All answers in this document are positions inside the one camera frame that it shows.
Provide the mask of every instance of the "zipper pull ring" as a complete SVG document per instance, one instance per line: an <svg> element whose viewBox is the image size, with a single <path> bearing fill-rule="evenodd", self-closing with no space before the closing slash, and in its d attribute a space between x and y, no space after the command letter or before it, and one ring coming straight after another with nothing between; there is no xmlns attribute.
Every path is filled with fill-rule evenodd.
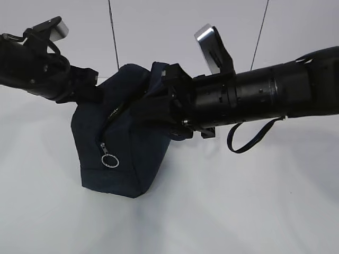
<svg viewBox="0 0 339 254"><path fill-rule="evenodd" d="M104 164L104 165L105 165L106 167L108 167L108 168L116 168L116 167L120 164L119 159L118 159L116 156L109 154L109 152L108 152L108 150L107 150L107 148L106 148L106 144L105 144L105 143L101 143L100 146L101 146L102 150L104 151L104 155L101 157L101 162L102 162L102 164ZM116 163L115 165L109 165L109 164L107 164L107 163L105 162L105 158L106 158L106 157L112 157L112 158L114 158L114 159L117 161L117 163Z"/></svg>

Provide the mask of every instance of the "wire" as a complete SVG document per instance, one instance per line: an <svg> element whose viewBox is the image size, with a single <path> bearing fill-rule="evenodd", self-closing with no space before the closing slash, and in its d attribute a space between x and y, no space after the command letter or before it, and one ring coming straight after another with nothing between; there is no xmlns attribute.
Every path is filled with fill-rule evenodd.
<svg viewBox="0 0 339 254"><path fill-rule="evenodd" d="M269 2L270 2L270 0L267 0L266 8L265 8L264 16L263 16L263 21L262 21L262 23L261 23L260 32L259 32L258 40L257 40L257 42L256 42L256 47L255 47L255 51L254 51L254 55L253 55L253 59L252 59L251 70L253 69L253 64L254 64L256 52L257 52L257 50L258 50L258 45L259 45L261 33L262 33L262 31L263 31L263 26L264 26L264 22L265 22L265 18L266 18L267 9L268 9L268 7L269 7Z"/></svg>
<svg viewBox="0 0 339 254"><path fill-rule="evenodd" d="M108 0L108 6L109 6L109 11L110 11L111 27L112 27L112 33L113 33L115 58L117 60L117 66L118 66L118 70L119 70L120 67L119 67L119 59L118 59L118 51L117 51L117 41L115 40L115 32L114 32L114 23L113 23L113 14L112 14L111 0Z"/></svg>

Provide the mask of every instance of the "cable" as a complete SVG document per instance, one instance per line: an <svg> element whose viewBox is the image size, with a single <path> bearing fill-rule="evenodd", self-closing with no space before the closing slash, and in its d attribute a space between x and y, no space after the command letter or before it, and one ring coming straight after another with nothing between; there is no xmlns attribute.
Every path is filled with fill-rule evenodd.
<svg viewBox="0 0 339 254"><path fill-rule="evenodd" d="M267 12L267 9L269 7L269 2L270 2L270 0L267 0L266 8L265 8L264 16L263 16L263 21L261 23L260 32L259 32L258 40L256 42L256 47L255 47L255 51L254 51L254 55L253 55L253 60L252 60L252 64L251 64L251 70L253 69L253 64L254 64L256 52L258 50L258 45L259 45L259 41L260 41L260 37L261 37L261 32L263 31L263 26L264 26L264 22L265 22L265 18L266 18L266 12Z"/></svg>
<svg viewBox="0 0 339 254"><path fill-rule="evenodd" d="M119 59L118 59L118 51L117 51L117 41L115 40L115 32L114 32L114 23L113 23L113 14L112 14L111 0L108 0L108 6L109 6L109 11L110 11L111 27L112 27L112 33L113 33L115 58L117 60L117 66L118 66L118 70L119 70L120 67L119 67Z"/></svg>
<svg viewBox="0 0 339 254"><path fill-rule="evenodd" d="M264 23L265 23L265 18L266 18L266 13L267 13L267 9L269 7L269 2L270 2L270 0L267 0L266 8L265 8L264 16L263 16L263 20L262 20L260 31L259 31L258 40L256 42L255 51L254 51L254 54L253 54L251 70L253 70L253 64L254 64L256 52L258 50L258 45L259 45L259 42L260 42L261 33L263 31L263 27L264 27ZM273 125L274 125L274 123L276 121L282 121L284 119L285 119L285 116L282 116L282 117L279 117L277 119L273 119L272 121L268 122L261 129L261 131L249 143L247 143L246 145L244 145L243 147L241 147L238 150L234 150L234 148L233 148L233 137L234 137L235 131L243 124L243 123L238 123L235 126L233 126L232 129L228 133L228 136L227 136L227 146L234 153L243 153L243 152L246 152L249 149L251 149L252 147L254 147L256 144L258 144L265 137L265 135L273 127Z"/></svg>

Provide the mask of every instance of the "screw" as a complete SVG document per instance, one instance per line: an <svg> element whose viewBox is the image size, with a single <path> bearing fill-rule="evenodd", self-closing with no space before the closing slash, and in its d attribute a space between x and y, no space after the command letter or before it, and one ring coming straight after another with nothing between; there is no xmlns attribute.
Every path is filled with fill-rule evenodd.
<svg viewBox="0 0 339 254"><path fill-rule="evenodd" d="M185 120L182 121L182 124L183 124L184 126L189 125L189 123L190 123L190 121L189 121L188 119L185 119Z"/></svg>

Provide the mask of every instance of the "metal ring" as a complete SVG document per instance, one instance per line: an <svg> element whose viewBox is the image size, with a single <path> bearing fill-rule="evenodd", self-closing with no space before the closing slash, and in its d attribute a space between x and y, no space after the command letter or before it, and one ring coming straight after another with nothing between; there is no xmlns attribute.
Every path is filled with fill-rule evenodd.
<svg viewBox="0 0 339 254"><path fill-rule="evenodd" d="M112 157L112 158L114 158L114 159L117 161L117 164L115 164L114 166L108 165L108 164L104 161L104 159L105 159L106 157ZM110 155L110 154L107 154L107 155L104 155L103 157L101 157L101 162L102 162L102 164L104 164L104 165L105 165L106 167L108 167L108 168L116 168L116 167L120 164L119 159L118 159L116 156Z"/></svg>

